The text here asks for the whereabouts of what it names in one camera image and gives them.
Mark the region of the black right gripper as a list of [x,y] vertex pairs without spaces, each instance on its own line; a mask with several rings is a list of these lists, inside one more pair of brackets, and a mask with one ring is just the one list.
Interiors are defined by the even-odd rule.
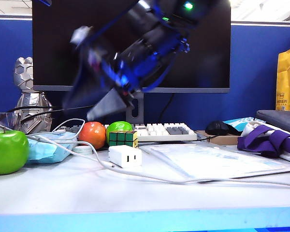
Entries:
[[65,110],[92,107],[87,120],[94,121],[133,107],[133,94],[146,80],[146,47],[128,47],[119,53],[85,47],[79,61],[73,87],[63,100]]

